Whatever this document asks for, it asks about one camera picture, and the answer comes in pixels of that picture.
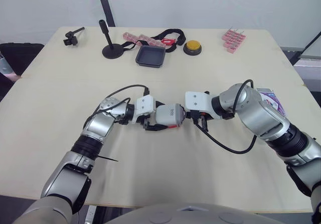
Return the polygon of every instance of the black cable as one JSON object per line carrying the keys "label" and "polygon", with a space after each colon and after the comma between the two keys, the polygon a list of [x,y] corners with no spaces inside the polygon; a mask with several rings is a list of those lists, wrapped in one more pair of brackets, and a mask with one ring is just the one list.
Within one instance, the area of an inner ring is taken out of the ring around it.
{"label": "black cable", "polygon": [[111,110],[111,109],[113,109],[113,108],[121,105],[121,104],[122,104],[123,102],[125,102],[125,101],[127,101],[127,104],[128,104],[128,103],[130,102],[130,97],[127,97],[127,98],[125,98],[124,100],[120,101],[118,104],[115,104],[114,106],[109,107],[109,108],[106,108],[106,109],[100,109],[100,110],[98,110],[98,109],[99,109],[99,106],[98,106],[98,107],[96,108],[95,112],[86,119],[86,121],[85,121],[85,123],[84,123],[84,126],[83,126],[83,129],[86,127],[87,123],[88,123],[95,115],[100,114],[100,113],[102,113],[102,112],[106,112],[106,111],[108,111],[108,110]]}
{"label": "black cable", "polygon": [[246,80],[245,82],[242,83],[240,89],[237,91],[237,94],[236,94],[236,97],[235,97],[235,100],[234,100],[233,109],[232,109],[233,116],[235,115],[235,109],[236,109],[236,105],[237,105],[237,102],[239,100],[240,94],[241,94],[243,88],[245,87],[245,85],[248,82],[250,82],[251,83],[251,87],[254,88],[254,84],[253,84],[253,80],[252,79],[248,79],[248,80]]}
{"label": "black cable", "polygon": [[112,161],[117,161],[118,162],[118,160],[110,159],[110,158],[107,158],[107,157],[104,157],[104,156],[100,156],[100,155],[98,155],[97,157],[98,158],[102,158],[102,159],[106,159],[106,160],[112,160]]}
{"label": "black cable", "polygon": [[[235,100],[234,100],[234,104],[233,104],[233,108],[232,108],[232,114],[233,116],[235,115],[235,109],[236,109],[236,105],[237,105],[237,102],[239,100],[239,97],[240,97],[240,94],[243,90],[243,88],[245,87],[245,85],[247,83],[251,83],[251,87],[254,88],[254,83],[253,83],[253,80],[252,79],[248,79],[246,80],[245,82],[242,83],[240,89],[237,91],[237,94],[235,96]],[[222,143],[220,143],[218,140],[214,139],[213,136],[211,136],[209,133],[207,133],[207,131],[205,131],[199,124],[198,122],[194,122],[194,124],[196,125],[197,128],[199,128],[207,137],[209,137],[214,143],[216,143],[217,145],[219,145],[220,147],[222,147],[223,149],[229,151],[229,152],[232,152],[234,154],[238,154],[238,155],[241,155],[241,154],[246,154],[247,152],[249,152],[253,146],[254,146],[254,143],[256,141],[256,135],[253,136],[253,139],[252,139],[252,142],[250,144],[250,146],[246,149],[246,150],[243,150],[243,151],[237,151],[237,150],[233,150],[233,149],[230,149],[229,147],[223,145]]]}
{"label": "black cable", "polygon": [[130,87],[143,87],[143,88],[145,88],[145,89],[144,89],[144,96],[145,96],[145,93],[147,93],[146,95],[148,95],[148,94],[149,94],[149,89],[148,89],[148,87],[147,87],[147,86],[145,86],[145,85],[141,85],[141,84],[134,84],[134,85],[129,85],[129,86],[123,87],[123,88],[121,88],[121,89],[119,89],[119,90],[117,90],[117,91],[115,91],[115,92],[111,93],[111,94],[110,94],[110,95],[108,95],[106,98],[111,97],[111,96],[113,96],[114,94],[119,93],[120,91],[123,91],[123,90],[125,90],[125,89],[130,88]]}
{"label": "black cable", "polygon": [[233,150],[233,149],[230,149],[229,147],[223,145],[222,143],[220,143],[220,142],[217,141],[216,139],[214,139],[209,133],[207,133],[205,130],[203,130],[203,128],[202,128],[198,123],[195,123],[195,125],[196,125],[196,127],[199,128],[207,137],[209,137],[213,142],[215,142],[217,145],[219,145],[219,146],[222,147],[223,149],[225,149],[225,150],[227,150],[227,151],[229,151],[229,152],[232,152],[233,154],[238,154],[238,155],[246,154],[247,152],[249,152],[249,151],[253,148],[254,143],[255,143],[255,141],[256,141],[256,135],[254,135],[250,146],[249,146],[246,150],[243,150],[243,151]]}

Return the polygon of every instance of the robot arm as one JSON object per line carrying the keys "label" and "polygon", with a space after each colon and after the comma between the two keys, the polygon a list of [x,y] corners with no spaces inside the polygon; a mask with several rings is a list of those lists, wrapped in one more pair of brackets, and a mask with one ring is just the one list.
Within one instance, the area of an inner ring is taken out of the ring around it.
{"label": "robot arm", "polygon": [[206,113],[207,119],[230,119],[235,109],[242,123],[276,151],[299,190],[311,197],[313,211],[319,211],[321,146],[315,139],[301,132],[247,85],[235,84],[219,96],[187,92],[185,99],[194,122],[202,116],[198,112]]}
{"label": "robot arm", "polygon": [[[154,101],[147,94],[134,104],[105,98],[85,122],[83,131],[46,182],[41,199],[34,202],[15,223],[70,223],[82,207],[91,179],[87,176],[99,157],[114,123],[141,123],[146,130],[158,131],[179,126],[185,111],[179,104]],[[148,121],[155,115],[156,125]]]}

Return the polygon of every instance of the white table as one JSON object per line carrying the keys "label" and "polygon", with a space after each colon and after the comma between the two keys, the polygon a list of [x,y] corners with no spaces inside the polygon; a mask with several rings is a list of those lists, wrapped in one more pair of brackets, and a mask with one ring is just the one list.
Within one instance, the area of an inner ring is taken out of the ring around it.
{"label": "white table", "polygon": [[[77,47],[65,47],[60,28],[23,78],[0,103],[0,194],[39,198],[42,187],[82,125],[109,93],[135,83],[150,87],[156,100],[184,104],[186,91],[212,94],[251,78],[257,87],[273,89],[288,118],[302,131],[321,139],[321,110],[271,35],[246,30],[247,39],[234,53],[220,40],[224,30],[184,29],[203,51],[188,56],[182,47],[168,53],[160,69],[138,66],[138,49],[118,59],[101,55],[106,45],[99,28],[86,28]],[[121,34],[157,35],[163,29],[110,29]],[[136,99],[142,89],[119,93]],[[210,121],[210,133],[234,149],[245,149],[252,134],[236,117]],[[142,206],[161,202],[205,202],[260,212],[310,211],[285,165],[264,142],[234,155],[207,139],[190,120],[179,129],[146,132],[139,124],[115,125],[90,177],[86,203]]]}

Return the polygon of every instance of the white wall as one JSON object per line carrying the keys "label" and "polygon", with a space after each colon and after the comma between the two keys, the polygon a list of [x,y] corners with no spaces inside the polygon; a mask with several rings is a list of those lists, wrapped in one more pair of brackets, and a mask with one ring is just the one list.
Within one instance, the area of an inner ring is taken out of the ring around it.
{"label": "white wall", "polygon": [[[117,26],[255,28],[304,47],[321,30],[321,0],[109,0]],[[0,42],[46,43],[60,26],[97,26],[99,0],[0,0]]]}
{"label": "white wall", "polygon": [[61,26],[98,26],[99,0],[0,0],[0,42],[45,44]]}

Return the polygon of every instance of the yellow button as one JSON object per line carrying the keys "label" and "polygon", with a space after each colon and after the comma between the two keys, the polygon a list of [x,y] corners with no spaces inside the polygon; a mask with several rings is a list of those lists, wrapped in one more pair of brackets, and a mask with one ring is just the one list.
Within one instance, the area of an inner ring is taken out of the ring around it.
{"label": "yellow button", "polygon": [[198,41],[195,41],[195,40],[191,40],[191,41],[188,41],[186,43],[186,47],[189,50],[192,50],[192,51],[195,51],[195,50],[199,49],[200,46],[201,46],[201,44]]}

